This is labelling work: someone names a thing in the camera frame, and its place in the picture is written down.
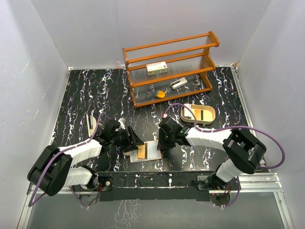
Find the credit card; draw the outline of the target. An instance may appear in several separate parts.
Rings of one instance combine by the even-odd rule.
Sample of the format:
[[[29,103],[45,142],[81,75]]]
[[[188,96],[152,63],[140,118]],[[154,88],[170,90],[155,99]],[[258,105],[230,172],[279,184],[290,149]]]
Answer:
[[[139,159],[146,159],[147,158],[147,146],[146,146],[146,143],[144,145],[138,146],[137,157]]]

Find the stack of cards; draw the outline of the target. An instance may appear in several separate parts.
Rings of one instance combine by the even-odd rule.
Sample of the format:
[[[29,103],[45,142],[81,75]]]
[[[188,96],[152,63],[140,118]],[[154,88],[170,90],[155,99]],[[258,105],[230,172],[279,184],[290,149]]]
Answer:
[[[191,114],[191,104],[184,104],[183,107],[183,117],[186,119],[191,119],[192,118]]]

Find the cream leather card holder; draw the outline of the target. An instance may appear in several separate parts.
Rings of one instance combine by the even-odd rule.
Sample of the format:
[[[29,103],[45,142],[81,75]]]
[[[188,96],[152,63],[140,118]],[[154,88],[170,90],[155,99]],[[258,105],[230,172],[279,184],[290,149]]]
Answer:
[[[138,149],[124,152],[123,155],[129,156],[131,163],[159,160],[162,154],[160,149],[157,149],[157,145],[157,141],[147,141],[144,145],[138,146]]]

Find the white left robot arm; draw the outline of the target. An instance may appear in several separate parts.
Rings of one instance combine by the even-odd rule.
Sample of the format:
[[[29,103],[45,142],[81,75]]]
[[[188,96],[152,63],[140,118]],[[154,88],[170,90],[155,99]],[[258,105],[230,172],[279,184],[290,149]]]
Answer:
[[[89,139],[78,144],[46,146],[28,172],[27,179],[50,197],[68,186],[82,185],[87,190],[96,189],[99,183],[96,172],[86,166],[76,167],[76,164],[98,157],[102,148],[108,145],[114,145],[123,152],[143,146],[144,142],[124,122],[123,118],[110,119],[103,128],[98,127]]]

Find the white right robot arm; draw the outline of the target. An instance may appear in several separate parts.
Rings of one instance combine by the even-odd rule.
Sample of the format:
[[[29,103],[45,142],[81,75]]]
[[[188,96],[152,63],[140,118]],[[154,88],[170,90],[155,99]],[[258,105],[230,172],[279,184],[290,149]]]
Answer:
[[[266,146],[246,128],[224,131],[181,126],[172,118],[163,118],[159,123],[158,149],[172,149],[181,146],[205,146],[227,153],[229,159],[204,180],[197,180],[199,186],[224,189],[229,182],[242,173],[254,174],[266,152]]]

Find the beige oval tray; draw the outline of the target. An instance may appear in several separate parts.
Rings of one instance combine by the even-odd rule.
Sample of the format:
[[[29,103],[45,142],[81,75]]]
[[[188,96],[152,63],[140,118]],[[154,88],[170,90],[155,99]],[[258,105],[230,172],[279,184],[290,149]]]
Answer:
[[[215,120],[215,110],[211,106],[184,104],[195,115],[198,124],[209,125]],[[181,108],[181,119],[187,123],[194,123],[195,119],[191,112],[184,106]]]

